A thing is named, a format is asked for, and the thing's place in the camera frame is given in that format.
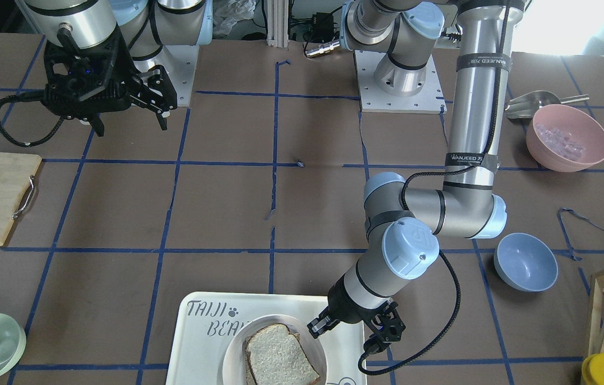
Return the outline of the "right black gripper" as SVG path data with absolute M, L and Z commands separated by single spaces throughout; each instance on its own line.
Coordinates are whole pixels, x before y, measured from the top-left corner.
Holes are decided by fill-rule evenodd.
M 145 85 L 124 42 L 120 28 L 96 46 L 81 48 L 74 40 L 72 27 L 60 27 L 54 42 L 43 54 L 47 85 L 42 90 L 9 95 L 0 99 L 0 134 L 19 147 L 35 147 L 49 141 L 64 120 L 78 119 L 90 124 L 96 136 L 103 137 L 101 113 L 120 112 L 131 105 L 152 111 L 162 131 L 175 109 L 166 107 L 167 97 Z M 38 141 L 14 139 L 1 121 L 1 109 L 8 103 L 40 102 L 59 117 L 52 130 Z

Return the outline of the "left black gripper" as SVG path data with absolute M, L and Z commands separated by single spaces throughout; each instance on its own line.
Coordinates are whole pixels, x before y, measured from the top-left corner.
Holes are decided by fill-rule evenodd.
M 401 341 L 402 332 L 406 329 L 396 308 L 397 302 L 390 298 L 380 298 L 374 309 L 356 304 L 348 294 L 344 280 L 340 279 L 328 291 L 328 306 L 307 324 L 307 328 L 312 338 L 318 339 L 341 322 L 363 322 L 372 331 L 363 344 L 364 356 L 377 355 L 390 344 Z

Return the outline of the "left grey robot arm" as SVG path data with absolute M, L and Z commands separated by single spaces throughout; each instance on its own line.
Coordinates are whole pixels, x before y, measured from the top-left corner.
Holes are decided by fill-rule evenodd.
M 387 93 L 422 89 L 432 49 L 441 36 L 439 2 L 350 1 L 339 44 L 380 52 L 375 78 Z M 439 258 L 438 236 L 495 238 L 507 221 L 493 193 L 514 27 L 527 1 L 454 1 L 462 41 L 456 59 L 453 117 L 443 168 L 408 178 L 377 173 L 364 188 L 367 251 L 331 287 L 328 305 L 308 324 L 319 338 L 342 322 L 372 331 L 364 354 L 384 351 L 405 329 L 393 299 Z

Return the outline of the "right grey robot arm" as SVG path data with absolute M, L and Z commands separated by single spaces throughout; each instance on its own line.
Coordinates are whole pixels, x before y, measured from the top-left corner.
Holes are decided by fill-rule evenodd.
M 49 141 L 65 120 L 104 136 L 103 113 L 137 106 L 152 112 L 161 130 L 173 110 L 187 105 L 197 53 L 213 39 L 212 1 L 25 1 L 25 14 L 47 39 L 47 84 L 0 99 L 0 134 L 19 147 Z M 4 129 L 8 103 L 39 102 L 58 117 L 42 139 L 21 142 Z

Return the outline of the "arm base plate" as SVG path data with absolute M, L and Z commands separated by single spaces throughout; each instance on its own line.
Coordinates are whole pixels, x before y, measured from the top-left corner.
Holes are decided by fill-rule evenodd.
M 411 72 L 393 67 L 385 53 L 355 51 L 355 64 L 363 112 L 448 112 L 432 57 Z
M 135 67 L 148 88 L 167 97 L 166 107 L 189 107 L 196 74 L 198 46 L 151 44 L 130 50 Z

